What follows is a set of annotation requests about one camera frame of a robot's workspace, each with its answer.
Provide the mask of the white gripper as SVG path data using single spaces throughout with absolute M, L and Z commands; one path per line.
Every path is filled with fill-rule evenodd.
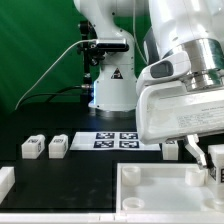
M 224 88 L 187 92 L 180 81 L 146 87 L 136 108 L 138 136 L 144 144 L 177 140 L 200 169 L 207 168 L 206 155 L 198 136 L 224 131 Z

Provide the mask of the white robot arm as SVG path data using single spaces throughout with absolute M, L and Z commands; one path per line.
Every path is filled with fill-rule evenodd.
M 103 116 L 133 114 L 144 144 L 183 140 L 205 168 L 199 137 L 224 130 L 224 52 L 207 0 L 73 0 L 93 26 L 100 65 L 89 106 Z M 115 17 L 147 15 L 146 67 L 134 71 L 134 38 Z

